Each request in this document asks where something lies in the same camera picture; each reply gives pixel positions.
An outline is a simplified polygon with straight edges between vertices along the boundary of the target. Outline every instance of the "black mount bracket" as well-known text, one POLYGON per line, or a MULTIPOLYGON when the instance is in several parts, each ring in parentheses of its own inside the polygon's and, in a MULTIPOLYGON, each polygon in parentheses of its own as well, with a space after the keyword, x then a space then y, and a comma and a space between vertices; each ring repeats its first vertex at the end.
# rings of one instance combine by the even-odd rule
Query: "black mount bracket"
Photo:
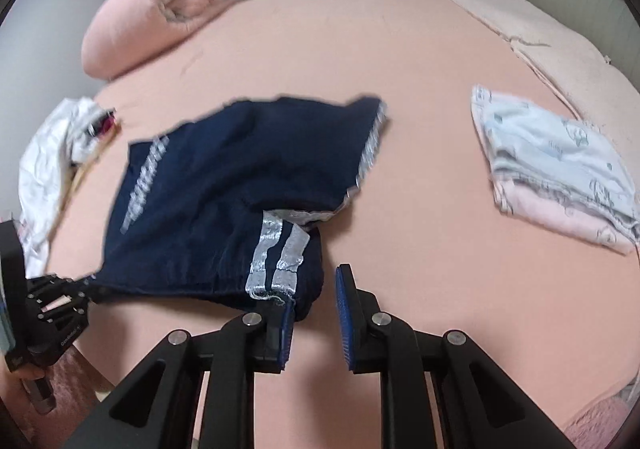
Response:
POLYGON ((254 374, 280 373, 289 358, 292 302, 257 311, 219 331, 175 330, 76 429, 64 449, 190 449, 205 371, 209 382, 200 448, 253 449, 254 374))
POLYGON ((348 265, 336 271, 336 293, 350 370, 380 373, 383 449, 435 449, 436 425, 450 449, 574 447, 465 333, 417 332, 381 312, 375 295, 356 288, 348 265))
MULTIPOLYGON (((32 364, 47 368, 89 325, 88 299, 71 279, 26 279, 24 254, 13 222, 0 223, 0 351, 9 371, 32 364)), ((36 410, 46 415, 56 397, 43 377, 23 381, 36 410)))

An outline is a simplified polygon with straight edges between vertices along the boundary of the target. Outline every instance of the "white cloth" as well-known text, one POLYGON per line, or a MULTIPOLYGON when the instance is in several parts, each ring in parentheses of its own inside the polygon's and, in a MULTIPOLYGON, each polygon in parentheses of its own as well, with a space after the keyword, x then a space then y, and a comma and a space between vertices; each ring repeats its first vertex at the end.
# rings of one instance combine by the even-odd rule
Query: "white cloth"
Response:
POLYGON ((623 254, 634 250, 636 187, 596 129, 482 87, 471 109, 502 212, 623 254))
POLYGON ((104 113, 89 98, 64 99, 22 155, 18 196, 27 278, 44 273, 49 259, 49 234, 58 220, 75 166, 83 164, 99 142, 86 131, 104 113))

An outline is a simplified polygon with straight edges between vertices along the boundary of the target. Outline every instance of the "screw head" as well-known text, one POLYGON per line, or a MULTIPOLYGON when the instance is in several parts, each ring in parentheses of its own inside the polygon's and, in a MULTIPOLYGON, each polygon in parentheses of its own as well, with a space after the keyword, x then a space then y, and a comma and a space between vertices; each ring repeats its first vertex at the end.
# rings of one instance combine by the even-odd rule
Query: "screw head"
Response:
POLYGON ((255 326, 260 324, 262 321, 262 316, 256 312, 249 312, 248 314, 244 314, 242 316, 242 322, 247 326, 255 326))
POLYGON ((462 346, 466 343, 466 335, 457 330, 453 330, 447 334, 447 341, 455 346, 462 346))
POLYGON ((178 346, 178 344, 182 344, 189 338, 189 335, 184 330, 174 330, 169 334, 169 344, 174 346, 178 346))
POLYGON ((386 326, 391 323, 391 316, 386 312, 377 312, 371 316, 373 324, 378 326, 386 326))

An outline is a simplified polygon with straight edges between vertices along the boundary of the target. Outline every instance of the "mattress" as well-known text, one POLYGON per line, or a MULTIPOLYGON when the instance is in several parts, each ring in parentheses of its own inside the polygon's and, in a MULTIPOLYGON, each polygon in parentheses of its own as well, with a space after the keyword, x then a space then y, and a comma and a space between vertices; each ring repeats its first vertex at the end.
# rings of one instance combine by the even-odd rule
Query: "mattress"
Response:
MULTIPOLYGON (((258 447, 380 443, 379 384, 342 359, 332 274, 415 329, 462 329, 562 429, 617 393, 640 363, 638 259, 502 216, 474 132, 475 84, 569 117, 508 43, 450 0, 250 0, 96 97, 122 132, 88 173, 49 270, 100 267, 127 143, 238 98, 291 94, 388 104, 378 161, 353 204, 321 226, 326 281, 297 324, 281 375, 257 375, 258 447)), ((238 312, 208 302, 95 305, 77 346, 111 382, 175 328, 200 334, 238 312)))

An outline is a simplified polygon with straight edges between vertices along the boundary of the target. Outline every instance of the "folded pink blanket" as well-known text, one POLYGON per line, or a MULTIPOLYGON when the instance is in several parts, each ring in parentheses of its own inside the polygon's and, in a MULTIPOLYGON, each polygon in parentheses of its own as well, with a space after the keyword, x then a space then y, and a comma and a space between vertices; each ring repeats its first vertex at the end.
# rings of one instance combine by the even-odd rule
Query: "folded pink blanket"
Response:
POLYGON ((106 0, 82 42, 82 67, 110 80, 178 44, 238 0, 106 0))

